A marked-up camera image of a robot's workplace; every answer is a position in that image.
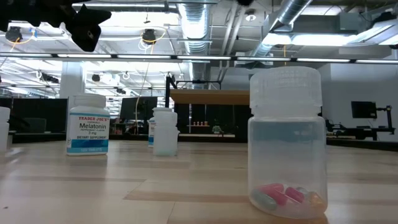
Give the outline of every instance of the shelf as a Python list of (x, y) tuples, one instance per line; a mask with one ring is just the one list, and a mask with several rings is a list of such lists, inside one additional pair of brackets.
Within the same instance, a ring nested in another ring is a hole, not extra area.
[(174, 103), (203, 105), (249, 105), (245, 90), (170, 90)]
[(191, 127), (210, 127), (210, 125), (205, 126), (205, 125), (191, 125)]

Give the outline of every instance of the wall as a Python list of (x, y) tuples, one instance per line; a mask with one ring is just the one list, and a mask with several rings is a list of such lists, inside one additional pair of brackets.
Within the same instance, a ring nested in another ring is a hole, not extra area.
[[(395, 59), (395, 55), (386, 59)], [(386, 112), (378, 119), (353, 119), (351, 101), (375, 101), (377, 107), (392, 106), (392, 125), (398, 128), (398, 65), (328, 64), (322, 75), (323, 116), (334, 123), (356, 126), (387, 126)], [(395, 135), (379, 133), (381, 141), (398, 141)]]

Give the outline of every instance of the white plastic bottle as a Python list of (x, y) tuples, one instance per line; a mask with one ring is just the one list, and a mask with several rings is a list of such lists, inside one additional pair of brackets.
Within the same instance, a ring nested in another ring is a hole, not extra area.
[(177, 113), (171, 111), (156, 111), (154, 155), (175, 156), (177, 155), (178, 134), (175, 126), (177, 124)]
[(0, 107), (0, 152), (7, 151), (10, 109)]
[(102, 155), (108, 153), (109, 111), (106, 97), (82, 93), (75, 96), (69, 111), (67, 154), (69, 156)]
[(320, 74), (280, 67), (250, 80), (249, 198), (287, 218), (316, 218), (328, 205)]
[[(171, 108), (154, 108), (152, 110), (154, 112), (157, 112), (157, 111), (169, 111), (169, 112), (172, 112)], [(155, 120), (155, 117), (152, 117), (149, 120), (148, 147), (154, 147), (155, 126), (156, 126), (156, 120)]]

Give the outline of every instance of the monitor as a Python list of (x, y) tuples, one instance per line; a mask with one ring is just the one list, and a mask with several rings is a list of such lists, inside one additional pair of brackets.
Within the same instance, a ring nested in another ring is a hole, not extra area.
[[(123, 98), (120, 109), (121, 119), (136, 119), (136, 103), (138, 97)], [(145, 122), (154, 116), (153, 108), (157, 107), (157, 97), (140, 97), (137, 107), (138, 120)]]
[(352, 101), (351, 109), (353, 118), (377, 118), (377, 108), (375, 102)]

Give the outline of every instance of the bottle label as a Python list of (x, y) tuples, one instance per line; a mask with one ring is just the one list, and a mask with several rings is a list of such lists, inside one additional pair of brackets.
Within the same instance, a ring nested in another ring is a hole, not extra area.
[(108, 152), (110, 115), (70, 113), (68, 153)]
[(154, 136), (155, 136), (155, 121), (149, 121), (149, 133), (148, 133), (148, 145), (154, 145)]

